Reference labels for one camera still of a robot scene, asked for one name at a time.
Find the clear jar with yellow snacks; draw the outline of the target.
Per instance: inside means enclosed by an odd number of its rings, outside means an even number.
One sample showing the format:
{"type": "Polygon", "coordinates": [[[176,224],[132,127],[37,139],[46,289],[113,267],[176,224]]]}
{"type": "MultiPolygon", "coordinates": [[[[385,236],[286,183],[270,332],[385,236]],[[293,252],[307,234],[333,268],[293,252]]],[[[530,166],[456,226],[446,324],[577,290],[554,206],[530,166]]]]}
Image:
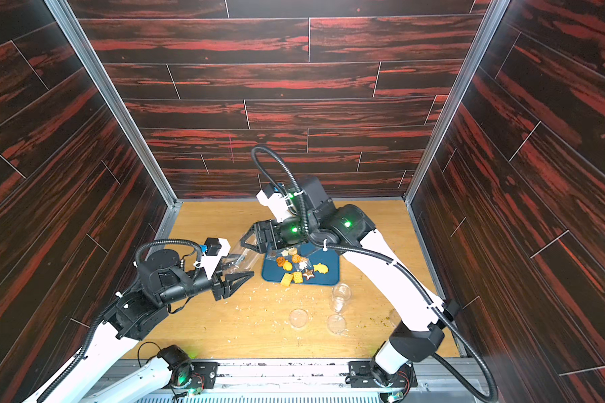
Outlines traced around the clear jar with yellow snacks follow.
{"type": "Polygon", "coordinates": [[[240,241],[230,250],[227,257],[220,262],[224,275],[253,271],[256,262],[263,254],[247,250],[240,245],[240,241]]]}

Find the clear plastic jar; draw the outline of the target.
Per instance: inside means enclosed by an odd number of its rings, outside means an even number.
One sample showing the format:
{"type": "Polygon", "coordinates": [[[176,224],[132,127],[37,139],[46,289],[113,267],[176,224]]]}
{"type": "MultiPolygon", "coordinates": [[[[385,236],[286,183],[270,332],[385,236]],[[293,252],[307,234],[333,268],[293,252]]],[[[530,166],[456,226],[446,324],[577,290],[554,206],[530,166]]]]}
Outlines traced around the clear plastic jar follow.
{"type": "Polygon", "coordinates": [[[331,309],[335,313],[344,312],[352,297],[351,288],[345,283],[337,284],[331,293],[331,309]]]}

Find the clear round jar lid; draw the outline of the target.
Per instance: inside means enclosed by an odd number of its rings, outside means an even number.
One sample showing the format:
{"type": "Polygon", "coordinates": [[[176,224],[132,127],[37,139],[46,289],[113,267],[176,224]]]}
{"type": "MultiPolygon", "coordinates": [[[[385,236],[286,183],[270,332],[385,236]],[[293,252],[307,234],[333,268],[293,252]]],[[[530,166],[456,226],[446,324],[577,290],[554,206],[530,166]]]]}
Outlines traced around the clear round jar lid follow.
{"type": "Polygon", "coordinates": [[[402,322],[402,319],[396,309],[393,309],[391,312],[389,312],[388,320],[393,328],[396,328],[402,322]]]}

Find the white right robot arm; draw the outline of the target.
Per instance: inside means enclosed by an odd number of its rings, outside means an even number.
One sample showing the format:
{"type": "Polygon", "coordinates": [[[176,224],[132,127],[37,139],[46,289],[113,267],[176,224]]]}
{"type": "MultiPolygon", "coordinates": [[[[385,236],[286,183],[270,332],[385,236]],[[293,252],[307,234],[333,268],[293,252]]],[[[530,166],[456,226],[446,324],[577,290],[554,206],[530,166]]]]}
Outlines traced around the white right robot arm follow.
{"type": "Polygon", "coordinates": [[[456,329],[457,303],[446,302],[425,287],[396,257],[361,208],[354,204],[337,208],[317,177],[297,179],[282,157],[266,146],[253,147],[250,156],[270,182],[259,199],[274,215],[247,232],[248,237],[255,238],[250,249],[265,255],[310,243],[324,251],[333,250],[358,268],[400,316],[400,324],[370,362],[370,376],[378,386],[391,386],[403,366],[431,357],[479,401],[498,400],[497,382],[487,363],[456,329]],[[479,391],[437,353],[445,329],[460,339],[475,359],[487,382],[487,392],[479,391]]]}

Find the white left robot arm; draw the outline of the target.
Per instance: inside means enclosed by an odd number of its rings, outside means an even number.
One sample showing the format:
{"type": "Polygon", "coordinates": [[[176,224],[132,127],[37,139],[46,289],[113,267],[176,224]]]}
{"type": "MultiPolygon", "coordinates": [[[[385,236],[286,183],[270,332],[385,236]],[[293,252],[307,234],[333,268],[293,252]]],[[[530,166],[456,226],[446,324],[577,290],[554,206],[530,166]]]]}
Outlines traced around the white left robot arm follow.
{"type": "Polygon", "coordinates": [[[163,320],[174,314],[172,304],[189,302],[203,292],[227,299],[253,275],[246,254],[255,245],[225,238],[204,244],[179,238],[144,243],[134,253],[133,284],[92,322],[77,352],[28,402],[78,402],[106,372],[163,320]]]}

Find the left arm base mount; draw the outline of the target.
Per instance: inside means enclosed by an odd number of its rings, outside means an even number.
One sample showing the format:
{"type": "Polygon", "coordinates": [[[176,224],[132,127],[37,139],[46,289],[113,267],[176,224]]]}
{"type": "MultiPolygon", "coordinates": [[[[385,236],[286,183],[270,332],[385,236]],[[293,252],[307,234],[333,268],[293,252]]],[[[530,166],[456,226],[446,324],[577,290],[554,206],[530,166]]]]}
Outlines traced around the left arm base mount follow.
{"type": "Polygon", "coordinates": [[[176,345],[161,349],[157,356],[167,362],[170,377],[167,387],[187,395],[199,395],[214,388],[219,363],[193,360],[176,345]]]}

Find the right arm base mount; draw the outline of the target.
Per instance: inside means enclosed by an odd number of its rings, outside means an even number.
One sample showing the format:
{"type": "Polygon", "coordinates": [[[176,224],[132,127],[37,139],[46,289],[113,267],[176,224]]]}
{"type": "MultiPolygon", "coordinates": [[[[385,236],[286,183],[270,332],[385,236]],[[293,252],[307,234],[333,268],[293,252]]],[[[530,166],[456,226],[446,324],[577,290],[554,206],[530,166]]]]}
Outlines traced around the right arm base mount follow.
{"type": "Polygon", "coordinates": [[[395,374],[388,374],[371,361],[348,362],[346,384],[353,389],[385,389],[379,394],[381,402],[401,402],[418,385],[412,366],[404,364],[395,374]]]}

